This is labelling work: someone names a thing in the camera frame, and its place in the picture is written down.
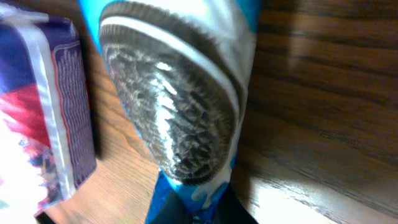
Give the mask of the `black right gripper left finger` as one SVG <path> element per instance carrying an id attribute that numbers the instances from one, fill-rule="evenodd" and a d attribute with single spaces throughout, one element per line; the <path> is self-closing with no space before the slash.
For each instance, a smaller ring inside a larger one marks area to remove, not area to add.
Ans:
<path id="1" fill-rule="evenodd" d="M 172 189 L 155 189 L 149 207 L 149 224 L 191 223 L 191 213 Z"/>

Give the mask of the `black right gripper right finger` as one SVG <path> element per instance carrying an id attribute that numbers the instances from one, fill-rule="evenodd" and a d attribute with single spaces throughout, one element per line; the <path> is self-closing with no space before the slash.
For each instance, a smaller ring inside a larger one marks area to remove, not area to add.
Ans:
<path id="1" fill-rule="evenodd" d="M 258 224 L 228 185 L 214 215 L 214 224 Z"/>

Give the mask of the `blue Oreo cookie pack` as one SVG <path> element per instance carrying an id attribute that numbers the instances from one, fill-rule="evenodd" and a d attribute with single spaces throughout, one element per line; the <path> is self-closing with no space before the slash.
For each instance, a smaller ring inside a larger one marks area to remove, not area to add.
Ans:
<path id="1" fill-rule="evenodd" d="M 262 3 L 79 5 L 121 104 L 159 166 L 155 189 L 172 189 L 192 223 L 214 223 L 238 154 Z"/>

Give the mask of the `red purple pad package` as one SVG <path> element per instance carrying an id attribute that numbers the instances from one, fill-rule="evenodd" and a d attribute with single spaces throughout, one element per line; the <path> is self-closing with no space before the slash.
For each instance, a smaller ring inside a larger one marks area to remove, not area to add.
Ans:
<path id="1" fill-rule="evenodd" d="M 95 167 L 73 22 L 2 1 L 1 222 L 68 200 Z"/>

